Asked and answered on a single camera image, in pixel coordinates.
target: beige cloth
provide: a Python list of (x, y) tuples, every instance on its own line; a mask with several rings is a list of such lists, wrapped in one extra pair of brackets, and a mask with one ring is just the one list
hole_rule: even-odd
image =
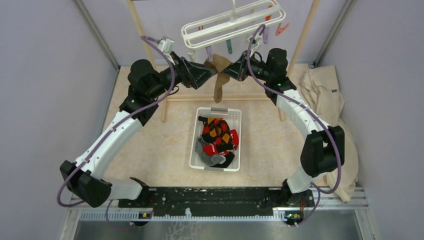
[[(340, 119), (345, 100), (339, 89), (334, 65), (309, 69), (300, 80), (298, 90), (303, 99), (322, 119), (332, 126), (339, 125), (344, 130), (344, 165), (341, 167), (340, 185), (335, 191), (347, 202), (351, 199), (358, 181), (358, 152), (352, 133)], [(337, 169), (329, 172), (325, 180), (334, 187)]]

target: gray sock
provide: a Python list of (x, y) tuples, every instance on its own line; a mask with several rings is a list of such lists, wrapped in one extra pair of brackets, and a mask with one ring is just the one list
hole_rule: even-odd
[(225, 162), (226, 158), (223, 155), (215, 154), (213, 156), (209, 156), (206, 154), (203, 151), (203, 147), (206, 145), (209, 145), (209, 143), (205, 142), (201, 136), (197, 139), (194, 145), (194, 151), (199, 155), (200, 160), (204, 162), (204, 164), (212, 167), (219, 163)]

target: floor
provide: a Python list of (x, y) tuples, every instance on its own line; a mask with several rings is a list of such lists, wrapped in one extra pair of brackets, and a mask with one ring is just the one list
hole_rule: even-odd
[[(292, 73), (296, 84), (308, 69), (297, 64)], [(127, 96), (129, 67), (122, 67), (110, 103), (108, 126)], [(180, 94), (213, 94), (216, 78), (198, 90), (180, 87)], [(264, 90), (252, 79), (230, 80), (223, 95), (260, 94)], [(190, 168), (196, 111), (199, 107), (240, 109), (242, 112), (241, 163), (238, 172), (210, 172)], [(162, 104), (152, 118), (116, 155), (105, 175), (117, 179), (136, 177), (156, 187), (280, 186), (300, 166), (304, 140), (295, 125), (280, 122), (271, 101), (169, 102), (166, 122), (161, 122)]]

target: black sock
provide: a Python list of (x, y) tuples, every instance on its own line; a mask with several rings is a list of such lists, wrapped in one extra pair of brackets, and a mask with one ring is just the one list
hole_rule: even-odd
[(233, 162), (234, 157), (235, 157), (234, 153), (230, 152), (227, 155), (225, 155), (225, 162), (213, 165), (212, 168), (226, 169)]

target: laundry basket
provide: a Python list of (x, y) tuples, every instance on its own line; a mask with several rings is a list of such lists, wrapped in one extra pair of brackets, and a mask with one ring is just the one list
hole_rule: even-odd
[[(229, 129), (235, 129), (238, 134), (238, 148), (234, 151), (234, 159), (227, 168), (219, 167), (209, 167), (202, 162), (199, 155), (195, 152), (195, 144), (202, 135), (203, 123), (198, 120), (198, 117), (206, 118), (222, 118), (224, 119), (229, 126)], [(206, 170), (206, 171), (215, 171), (215, 172), (237, 172), (240, 170), (240, 152), (242, 149), (242, 111), (239, 109), (230, 109), (230, 108), (216, 108), (216, 107), (199, 107), (197, 109), (197, 114), (194, 124), (194, 133), (193, 133), (193, 142), (191, 143), (191, 154), (189, 165), (193, 169)]]

